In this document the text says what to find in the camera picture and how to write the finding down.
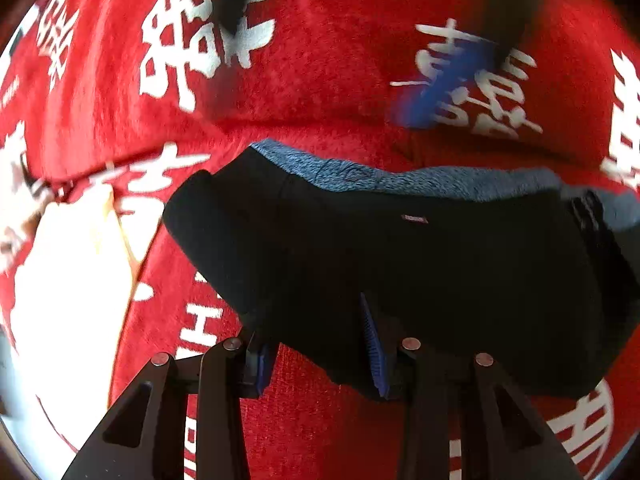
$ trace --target red fleece fabric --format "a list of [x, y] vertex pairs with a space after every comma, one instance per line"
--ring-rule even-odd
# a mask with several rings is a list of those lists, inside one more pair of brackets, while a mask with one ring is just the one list
[[[546, 0], [518, 47], [528, 56], [523, 57], [527, 62], [514, 61], [524, 75], [497, 74], [501, 79], [496, 84], [511, 92], [511, 97], [496, 92], [502, 109], [511, 112], [520, 106], [540, 131], [527, 123], [510, 123], [507, 116], [496, 118], [489, 97], [474, 84], [469, 97], [475, 101], [460, 106], [467, 116], [465, 126], [404, 130], [388, 121], [394, 103], [411, 89], [405, 83], [422, 80], [416, 60], [424, 59], [425, 53], [439, 56], [437, 44], [446, 38], [438, 35], [442, 29], [433, 27], [444, 28], [447, 20], [456, 20], [456, 30], [470, 32], [482, 0], [255, 0], [247, 8], [243, 40], [251, 49], [240, 49], [230, 66], [225, 54], [232, 51], [217, 28], [211, 29], [213, 47], [206, 45], [202, 27], [210, 21], [205, 0], [182, 1], [184, 9], [193, 11], [191, 17], [178, 13], [179, 21], [160, 35], [165, 49], [156, 45], [157, 55], [145, 62], [151, 47], [143, 33], [145, 19], [149, 31], [165, 17], [162, 12], [152, 15], [158, 1], [65, 0], [63, 22], [70, 22], [76, 11], [78, 15], [68, 48], [59, 48], [60, 64], [50, 70], [52, 60], [38, 42], [38, 25], [41, 38], [46, 38], [44, 18], [14, 53], [0, 100], [16, 78], [19, 86], [2, 102], [1, 131], [12, 132], [17, 121], [24, 120], [31, 171], [55, 184], [75, 181], [71, 200], [89, 185], [89, 174], [111, 162], [128, 168], [130, 161], [157, 155], [168, 141], [177, 143], [178, 156], [210, 154], [205, 163], [165, 169], [170, 185], [146, 194], [165, 202], [193, 171], [216, 171], [249, 143], [266, 137], [318, 156], [387, 171], [437, 165], [546, 166], [569, 184], [628, 190], [599, 167], [610, 155], [613, 107], [627, 106], [614, 94], [616, 78], [633, 83], [631, 74], [625, 78], [616, 71], [612, 52], [640, 66], [640, 48], [622, 29], [607, 0]], [[180, 3], [160, 0], [158, 5], [156, 9], [175, 9]], [[174, 44], [180, 27], [178, 48], [169, 53], [166, 47]], [[198, 33], [202, 40], [185, 54], [183, 49]], [[207, 53], [204, 62], [197, 52]], [[181, 65], [180, 56], [187, 56], [182, 59], [191, 64]], [[170, 62], [166, 69], [162, 59]], [[182, 69], [185, 83], [180, 87]], [[166, 90], [158, 79], [149, 86], [150, 76], [164, 70]], [[190, 92], [192, 109], [184, 105]], [[500, 128], [489, 132], [494, 139], [470, 134], [482, 114], [512, 128], [520, 142]], [[140, 174], [126, 169], [108, 180], [116, 197], [131, 195], [129, 185]], [[114, 363], [111, 402], [155, 352], [206, 351], [207, 345], [184, 338], [184, 330], [194, 330], [196, 323], [188, 312], [190, 305], [221, 309], [203, 328], [217, 340], [238, 330], [232, 310], [196, 279], [195, 269], [163, 227], [140, 282], [152, 296], [130, 304]], [[0, 294], [9, 321], [12, 272], [0, 277]], [[578, 404], [535, 399], [590, 478], [640, 428], [639, 364], [636, 331], [599, 391]], [[242, 410], [254, 479], [382, 480], [394, 475], [401, 406], [369, 402], [350, 388], [331, 384], [321, 370], [289, 349], [281, 350], [264, 397], [244, 402]], [[185, 473], [191, 477], [193, 439], [188, 431]], [[451, 468], [456, 471], [460, 459], [452, 455]]]

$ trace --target metal pin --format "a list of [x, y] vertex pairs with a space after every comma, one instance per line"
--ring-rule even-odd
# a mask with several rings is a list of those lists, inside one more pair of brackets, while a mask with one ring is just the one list
[[476, 363], [480, 366], [489, 367], [494, 364], [494, 358], [486, 352], [480, 352], [479, 354], [476, 354]]
[[242, 340], [239, 337], [230, 337], [222, 343], [225, 350], [238, 350], [242, 346]]
[[151, 358], [153, 366], [164, 366], [169, 362], [169, 354], [166, 352], [158, 352]]
[[420, 340], [416, 339], [415, 337], [405, 337], [404, 339], [402, 339], [402, 348], [404, 348], [405, 350], [411, 350], [415, 352], [416, 350], [420, 349], [420, 346], [422, 346], [422, 343], [420, 343]]

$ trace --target triangular cutout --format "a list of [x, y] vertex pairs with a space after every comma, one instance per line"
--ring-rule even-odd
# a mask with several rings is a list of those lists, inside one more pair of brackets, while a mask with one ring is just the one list
[[496, 386], [494, 391], [504, 439], [509, 449], [516, 452], [542, 444], [542, 437], [534, 430], [507, 390]]
[[151, 398], [151, 389], [150, 383], [142, 383], [138, 386], [129, 402], [117, 413], [113, 422], [104, 432], [102, 438], [105, 442], [125, 447], [140, 445], [146, 407]]

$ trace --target blue object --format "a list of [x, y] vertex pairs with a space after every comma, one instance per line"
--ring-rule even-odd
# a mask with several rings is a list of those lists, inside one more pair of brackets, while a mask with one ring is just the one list
[[385, 351], [382, 348], [382, 341], [380, 341], [376, 323], [373, 321], [373, 316], [371, 315], [367, 298], [365, 298], [363, 293], [360, 294], [360, 306], [362, 307], [362, 314], [364, 318], [362, 327], [364, 331], [364, 340], [367, 345], [367, 354], [369, 355], [371, 377], [373, 378], [373, 384], [380, 393], [380, 397], [384, 397], [386, 399], [391, 386], [386, 373]]
[[469, 43], [430, 85], [420, 87], [401, 103], [398, 123], [406, 128], [430, 127], [439, 103], [450, 100], [448, 92], [458, 88], [464, 80], [473, 79], [476, 72], [489, 69], [493, 60], [493, 43]]
[[350, 160], [319, 158], [273, 139], [254, 142], [251, 147], [287, 173], [327, 191], [373, 191], [490, 202], [550, 189], [557, 190], [562, 199], [567, 200], [591, 189], [604, 206], [604, 221], [609, 229], [618, 232], [640, 223], [640, 202], [633, 191], [617, 194], [606, 189], [569, 186], [548, 168], [507, 171], [433, 166], [389, 173]]
[[255, 380], [255, 389], [261, 396], [264, 390], [271, 383], [271, 375], [273, 373], [273, 365], [275, 364], [278, 347], [275, 352], [270, 345], [263, 345], [258, 356], [258, 373]]

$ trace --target blue heather fabric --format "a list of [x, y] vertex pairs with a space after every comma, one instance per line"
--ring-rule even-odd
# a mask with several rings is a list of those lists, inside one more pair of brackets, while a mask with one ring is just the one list
[[[589, 188], [568, 186], [548, 168], [513, 171], [439, 166], [389, 173], [339, 158], [319, 158], [276, 140], [254, 142], [252, 148], [273, 164], [327, 191], [373, 191], [438, 198], [490, 202], [555, 189], [564, 199], [579, 196]], [[591, 189], [604, 208], [604, 221], [613, 231], [640, 222], [640, 202], [631, 191], [615, 194]]]

